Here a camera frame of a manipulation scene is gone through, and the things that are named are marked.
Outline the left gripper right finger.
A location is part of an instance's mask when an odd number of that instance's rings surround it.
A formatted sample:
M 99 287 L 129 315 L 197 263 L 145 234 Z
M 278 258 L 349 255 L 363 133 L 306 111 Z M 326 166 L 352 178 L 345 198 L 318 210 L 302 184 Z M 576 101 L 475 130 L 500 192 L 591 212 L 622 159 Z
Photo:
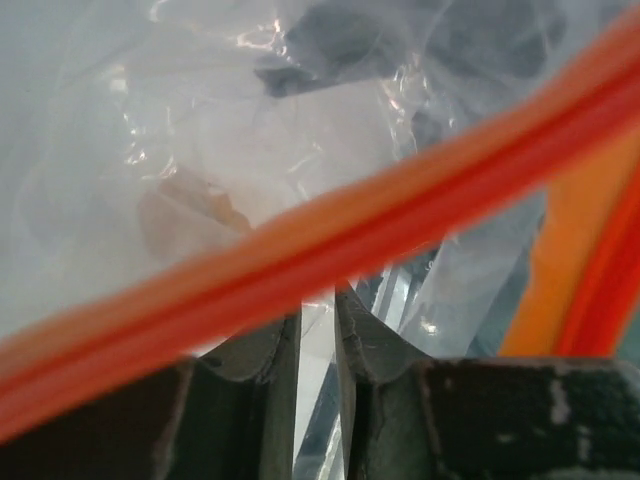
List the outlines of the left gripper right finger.
M 435 359 L 335 295 L 350 479 L 635 479 L 639 372 L 593 358 Z

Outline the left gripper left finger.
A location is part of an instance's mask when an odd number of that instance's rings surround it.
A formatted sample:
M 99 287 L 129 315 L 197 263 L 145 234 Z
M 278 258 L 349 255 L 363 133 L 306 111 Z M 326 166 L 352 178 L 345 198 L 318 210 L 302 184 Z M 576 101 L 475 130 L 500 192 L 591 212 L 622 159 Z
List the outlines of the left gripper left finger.
M 300 327 L 287 315 L 9 441 L 2 478 L 291 478 Z

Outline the clear zip top bag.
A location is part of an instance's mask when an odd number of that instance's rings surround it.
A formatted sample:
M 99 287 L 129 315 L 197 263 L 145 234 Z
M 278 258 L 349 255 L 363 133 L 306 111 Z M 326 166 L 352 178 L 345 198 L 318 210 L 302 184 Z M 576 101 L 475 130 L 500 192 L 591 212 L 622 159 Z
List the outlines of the clear zip top bag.
M 181 168 L 252 231 L 153 256 Z M 638 3 L 2 3 L 1 447 L 300 313 L 291 478 L 348 478 L 344 289 L 435 359 L 623 362 Z

